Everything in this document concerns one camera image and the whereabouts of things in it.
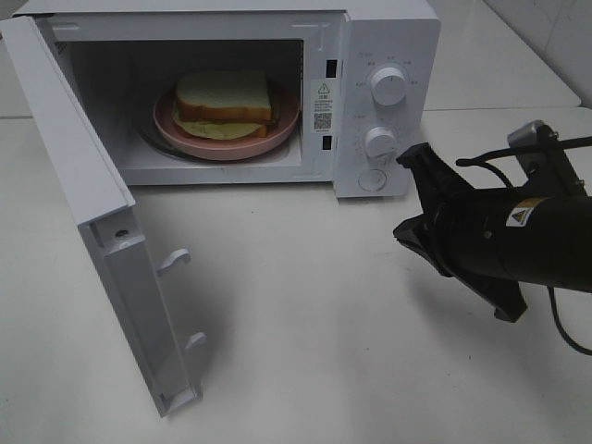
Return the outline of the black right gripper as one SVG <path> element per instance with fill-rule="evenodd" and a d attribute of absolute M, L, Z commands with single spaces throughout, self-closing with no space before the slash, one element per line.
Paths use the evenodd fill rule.
<path fill-rule="evenodd" d="M 527 309 L 517 281 L 555 280 L 555 199 L 476 190 L 428 142 L 397 163 L 411 170 L 424 215 L 402 221 L 393 237 L 515 323 Z"/>

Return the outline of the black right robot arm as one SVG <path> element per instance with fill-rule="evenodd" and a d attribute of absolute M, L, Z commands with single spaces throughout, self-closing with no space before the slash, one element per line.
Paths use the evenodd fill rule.
<path fill-rule="evenodd" d="M 549 163 L 520 187 L 478 189 L 427 143 L 397 159 L 410 170 L 423 212 L 393 230 L 394 238 L 456 278 L 514 323 L 527 304 L 523 282 L 591 290 L 591 198 L 563 192 Z"/>

